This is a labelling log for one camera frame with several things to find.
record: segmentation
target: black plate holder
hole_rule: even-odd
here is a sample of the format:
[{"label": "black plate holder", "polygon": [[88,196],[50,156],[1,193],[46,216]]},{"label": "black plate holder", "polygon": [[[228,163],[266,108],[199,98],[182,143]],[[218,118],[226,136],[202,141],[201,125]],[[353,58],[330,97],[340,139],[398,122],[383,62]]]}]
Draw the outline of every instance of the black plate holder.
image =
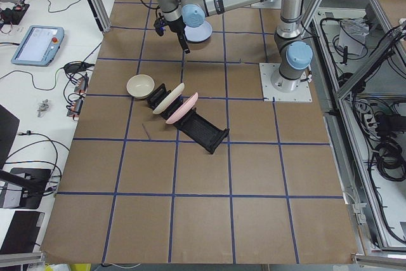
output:
[{"label": "black plate holder", "polygon": [[[166,91],[165,84],[161,84],[147,98],[148,106],[155,109],[165,97],[170,94]],[[160,114],[167,120],[183,103],[183,99],[178,97],[170,106]],[[210,154],[213,154],[217,146],[228,136],[228,128],[221,130],[208,120],[204,119],[198,113],[196,108],[189,110],[178,122],[173,124],[177,129],[184,132],[196,143],[203,146]]]}]

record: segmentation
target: yellow container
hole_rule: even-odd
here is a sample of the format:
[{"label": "yellow container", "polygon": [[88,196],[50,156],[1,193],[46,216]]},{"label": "yellow container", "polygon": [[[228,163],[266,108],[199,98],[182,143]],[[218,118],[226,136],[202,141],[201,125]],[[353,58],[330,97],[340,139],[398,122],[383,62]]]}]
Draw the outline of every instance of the yellow container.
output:
[{"label": "yellow container", "polygon": [[69,265],[70,271],[90,271],[90,263],[75,263]]}]

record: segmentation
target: blue joint cap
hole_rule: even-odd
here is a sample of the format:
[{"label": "blue joint cap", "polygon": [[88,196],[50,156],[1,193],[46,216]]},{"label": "blue joint cap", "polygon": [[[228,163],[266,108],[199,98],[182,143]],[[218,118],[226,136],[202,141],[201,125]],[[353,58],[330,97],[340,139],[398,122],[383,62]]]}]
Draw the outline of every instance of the blue joint cap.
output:
[{"label": "blue joint cap", "polygon": [[289,65],[296,70],[303,70],[309,66],[313,58],[313,50],[302,41],[295,41],[286,51],[286,59]]},{"label": "blue joint cap", "polygon": [[182,7],[182,17],[187,26],[197,28],[202,25],[206,16],[200,6],[187,4]]}]

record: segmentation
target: metal mounting plate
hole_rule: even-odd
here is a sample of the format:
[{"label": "metal mounting plate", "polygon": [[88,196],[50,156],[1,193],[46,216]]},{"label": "metal mounting plate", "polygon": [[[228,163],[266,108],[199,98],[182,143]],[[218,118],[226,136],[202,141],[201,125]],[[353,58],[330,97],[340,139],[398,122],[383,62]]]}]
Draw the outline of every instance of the metal mounting plate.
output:
[{"label": "metal mounting plate", "polygon": [[284,93],[275,89],[271,84],[271,75],[273,71],[279,68],[279,63],[260,63],[259,71],[261,72],[262,93],[264,101],[272,102],[293,102],[293,103],[310,103],[311,93],[308,82],[302,82],[299,87],[292,93]]}]

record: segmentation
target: white table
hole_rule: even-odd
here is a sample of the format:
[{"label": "white table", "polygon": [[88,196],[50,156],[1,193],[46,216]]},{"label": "white table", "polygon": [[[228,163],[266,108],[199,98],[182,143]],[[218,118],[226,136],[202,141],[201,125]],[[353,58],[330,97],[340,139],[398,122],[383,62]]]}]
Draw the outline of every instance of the white table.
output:
[{"label": "white table", "polygon": [[[61,10],[77,0],[50,0],[52,2],[51,11]],[[27,29],[31,25],[52,25],[63,27],[65,37],[60,50],[55,59],[47,67],[17,66],[11,64],[16,46],[0,45],[0,77],[13,71],[23,70],[34,75],[34,82],[40,88],[51,88],[54,85],[55,71],[63,67],[67,62],[84,60],[87,55],[102,41],[103,35],[99,31],[97,24],[91,13],[87,0],[70,7],[67,11],[60,13],[48,13],[47,0],[27,0],[30,8],[23,17],[19,25],[15,25],[9,34],[0,34],[0,42],[20,43]],[[103,0],[106,11],[110,14],[114,0]],[[98,49],[86,60],[95,63]],[[63,71],[58,73],[56,88],[52,91],[36,90],[31,83],[28,74],[14,73],[5,79],[0,80],[0,104],[6,107],[20,120],[19,131],[31,130],[35,133],[42,133],[53,140],[62,142],[70,146],[76,122],[71,117],[67,117],[66,101],[63,97],[63,88],[67,83]],[[73,92],[73,85],[69,85],[66,92]],[[38,103],[48,99],[50,108],[37,116]],[[17,136],[11,152],[39,140],[45,140],[40,136]],[[65,165],[68,152],[65,148],[57,145],[59,152],[58,165],[62,168]],[[55,161],[55,151],[50,143],[44,142],[33,145],[16,154],[11,161],[42,160]],[[52,168],[47,164],[7,164],[4,169],[9,171],[13,167],[26,168]],[[37,211],[44,212],[45,218],[39,232],[37,243],[41,244],[48,224],[49,216],[53,207],[53,196],[44,197]],[[3,243],[8,226],[14,214],[13,209],[0,209],[0,244]],[[34,252],[39,251],[39,246],[34,248]]]}]

